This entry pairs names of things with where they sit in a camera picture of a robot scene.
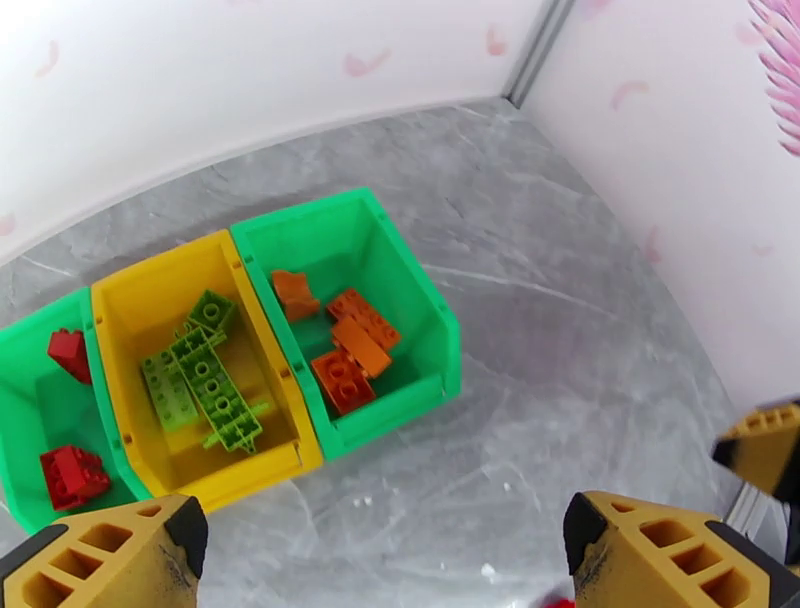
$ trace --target floor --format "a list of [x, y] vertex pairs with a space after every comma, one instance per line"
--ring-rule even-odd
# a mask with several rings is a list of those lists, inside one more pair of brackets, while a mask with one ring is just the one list
[[[201, 607], [528, 607], [561, 519], [605, 489], [724, 515], [733, 408], [605, 205], [504, 101], [342, 128], [208, 167], [0, 268], [0, 326], [231, 222], [369, 186], [463, 332], [460, 399], [210, 517]], [[0, 554], [22, 539], [0, 513]]]

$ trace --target white wall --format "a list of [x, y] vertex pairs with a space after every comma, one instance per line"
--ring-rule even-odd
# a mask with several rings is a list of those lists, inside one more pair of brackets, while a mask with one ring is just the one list
[[498, 95], [541, 3], [0, 2], [0, 263], [216, 160]]
[[[765, 93], [754, 10], [577, 1], [525, 109], [641, 243], [734, 402], [800, 393], [800, 158], [779, 145], [798, 140]], [[798, 0], [761, 1], [800, 19]], [[800, 58], [800, 22], [772, 21]]]

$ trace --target storage bin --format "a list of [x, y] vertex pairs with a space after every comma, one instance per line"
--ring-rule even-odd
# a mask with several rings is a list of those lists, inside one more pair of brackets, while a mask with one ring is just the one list
[[[263, 431], [255, 453], [204, 448], [203, 415], [170, 432], [159, 422], [140, 370], [143, 359], [175, 341], [206, 290], [236, 304], [216, 353]], [[92, 304], [111, 405], [122, 447], [153, 496], [197, 496], [214, 511], [322, 464], [303, 396], [261, 309], [227, 231], [197, 239], [95, 283]]]
[[[337, 458], [455, 397], [461, 388], [459, 325], [444, 298], [369, 190], [269, 213], [231, 227], [270, 324], [292, 365], [327, 459]], [[321, 312], [289, 323], [273, 270], [307, 274]], [[333, 349], [324, 306], [355, 288], [402, 336], [377, 399], [345, 416], [323, 400], [311, 361]]]
[[[82, 330], [92, 384], [82, 384], [47, 354], [60, 329]], [[74, 445], [103, 459], [111, 489], [77, 509], [56, 512], [39, 456]], [[33, 534], [68, 513], [81, 513], [150, 498], [119, 447], [89, 288], [45, 306], [0, 331], [0, 478], [14, 518]]]

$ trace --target lime green lego brick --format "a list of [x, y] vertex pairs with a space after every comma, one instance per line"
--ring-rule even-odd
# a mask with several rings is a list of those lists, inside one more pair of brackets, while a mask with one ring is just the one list
[[174, 370], [169, 351], [162, 351], [141, 363], [150, 400], [161, 426], [167, 432], [195, 422], [200, 416], [180, 370]]
[[207, 289], [189, 313], [189, 322], [202, 327], [206, 336], [222, 334], [224, 340], [235, 313], [234, 302]]
[[[254, 439], [263, 430], [261, 423], [247, 407], [202, 328], [180, 338], [170, 346], [170, 352], [213, 429], [204, 447], [221, 443], [228, 452], [241, 448], [254, 453]], [[261, 411], [264, 406], [256, 407]]]
[[[176, 329], [175, 330], [175, 334], [174, 334], [175, 335], [175, 342], [173, 342], [173, 344], [176, 344], [181, 338], [183, 338], [184, 336], [188, 335], [189, 332], [194, 331], [195, 329], [196, 329], [195, 325], [193, 325], [189, 321], [185, 321], [183, 326], [180, 329]], [[220, 344], [222, 344], [225, 340], [228, 339], [228, 336], [226, 336], [225, 333], [221, 332], [221, 331], [219, 331], [219, 332], [217, 332], [215, 334], [208, 335], [208, 333], [205, 330], [203, 330], [203, 333], [206, 336], [206, 340], [208, 340], [208, 343], [212, 347], [217, 347]], [[180, 371], [180, 367], [178, 366], [178, 363], [177, 363], [177, 361], [175, 361], [174, 357], [167, 364], [167, 369], [169, 371]]]

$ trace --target orange lego brick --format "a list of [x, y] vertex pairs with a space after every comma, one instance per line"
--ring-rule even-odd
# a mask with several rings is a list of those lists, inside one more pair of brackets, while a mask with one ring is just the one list
[[331, 329], [333, 343], [347, 351], [370, 378], [377, 378], [392, 358], [369, 337], [353, 317], [344, 317]]
[[386, 352], [400, 342], [401, 336], [397, 330], [352, 287], [337, 296], [327, 309], [337, 321], [346, 316], [353, 317]]
[[272, 286], [290, 323], [311, 317], [319, 311], [319, 300], [311, 293], [306, 273], [273, 270]]
[[311, 369], [336, 411], [342, 416], [375, 399], [375, 391], [364, 378], [361, 369], [341, 350], [312, 360]]

